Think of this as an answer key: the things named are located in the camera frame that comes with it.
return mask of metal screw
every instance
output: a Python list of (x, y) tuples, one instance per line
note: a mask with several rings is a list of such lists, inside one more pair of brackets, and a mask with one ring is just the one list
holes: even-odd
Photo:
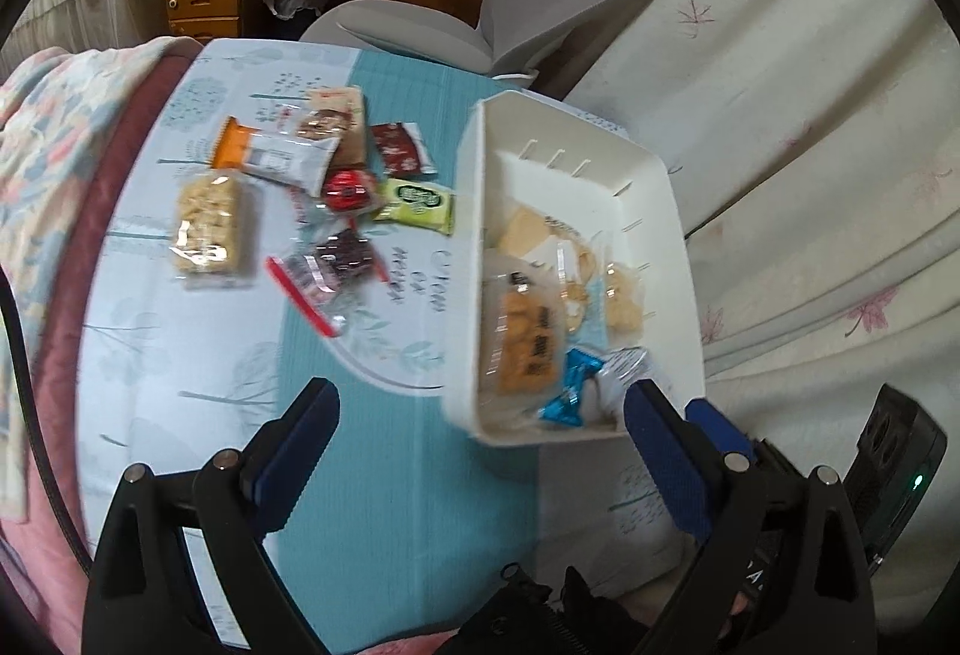
[(728, 452), (725, 454), (723, 464), (734, 473), (750, 471), (750, 460), (739, 452)]
[(147, 466), (143, 463), (134, 463), (123, 472), (123, 478), (128, 482), (138, 482), (147, 473)]
[(221, 471), (227, 471), (227, 468), (233, 468), (240, 462), (240, 452), (236, 449), (221, 449), (213, 455), (213, 466)]
[(817, 468), (817, 478), (826, 484), (827, 487), (832, 487), (840, 481), (840, 475), (830, 466), (819, 466), (819, 468)]

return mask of pink fabric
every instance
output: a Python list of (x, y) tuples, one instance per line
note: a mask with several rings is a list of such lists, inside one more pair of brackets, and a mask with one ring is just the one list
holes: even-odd
[(456, 631), (435, 633), (430, 636), (416, 636), (413, 639), (401, 639), (399, 642), (387, 642), (365, 649), (360, 655), (433, 655), (434, 652)]
[[(90, 285), (114, 206), (167, 98), (193, 62), (193, 55), (167, 55), (131, 96), (90, 183), (83, 210), (64, 249), (50, 300), (34, 375), (43, 437), (73, 521), (83, 532), (77, 483), (75, 404), (80, 334)], [(47, 502), (40, 476), (28, 460), (28, 520), (4, 521), (4, 537), (17, 551), (45, 604), (40, 618), (65, 655), (80, 652), (86, 577), (80, 571)]]

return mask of green snack package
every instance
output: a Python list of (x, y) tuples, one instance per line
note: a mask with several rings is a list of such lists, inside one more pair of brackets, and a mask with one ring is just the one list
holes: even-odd
[(380, 187), (385, 205), (375, 222), (397, 222), (414, 228), (453, 233), (453, 192), (432, 183), (388, 178)]

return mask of red round candy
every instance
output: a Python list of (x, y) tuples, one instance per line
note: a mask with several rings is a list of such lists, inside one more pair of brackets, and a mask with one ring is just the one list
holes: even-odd
[(371, 205), (373, 185), (362, 169), (338, 169), (323, 185), (323, 199), (337, 213), (360, 211)]

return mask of floral blanket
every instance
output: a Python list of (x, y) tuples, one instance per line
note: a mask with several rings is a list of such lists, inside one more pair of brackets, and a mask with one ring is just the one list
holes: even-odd
[[(115, 121), (160, 57), (184, 42), (193, 44), (160, 37), (77, 55), (52, 47), (26, 59), (0, 87), (0, 265), (16, 295), (32, 364), (61, 250)], [(0, 332), (0, 516), (23, 519), (23, 417)]]

